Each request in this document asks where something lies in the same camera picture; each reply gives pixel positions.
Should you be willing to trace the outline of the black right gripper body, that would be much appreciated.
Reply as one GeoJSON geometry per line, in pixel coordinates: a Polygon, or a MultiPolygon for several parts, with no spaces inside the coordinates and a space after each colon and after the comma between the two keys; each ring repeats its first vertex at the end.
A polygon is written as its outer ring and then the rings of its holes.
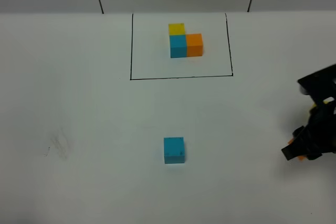
{"type": "Polygon", "coordinates": [[[308,160],[315,160],[326,153],[335,154],[335,101],[325,107],[314,106],[310,110],[308,124],[304,128],[303,140],[308,160]]]}

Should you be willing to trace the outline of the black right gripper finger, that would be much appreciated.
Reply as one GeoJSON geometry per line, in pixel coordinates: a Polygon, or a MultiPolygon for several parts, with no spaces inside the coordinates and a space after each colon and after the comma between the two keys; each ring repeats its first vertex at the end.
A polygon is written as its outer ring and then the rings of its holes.
{"type": "Polygon", "coordinates": [[[299,134],[304,130],[304,128],[305,128],[304,126],[301,126],[295,129],[292,133],[292,138],[294,138],[294,141],[290,145],[288,144],[281,150],[286,160],[289,161],[293,158],[297,158],[298,156],[305,156],[302,154],[302,151],[300,150],[299,143],[295,141],[296,138],[299,136],[299,134]]]}

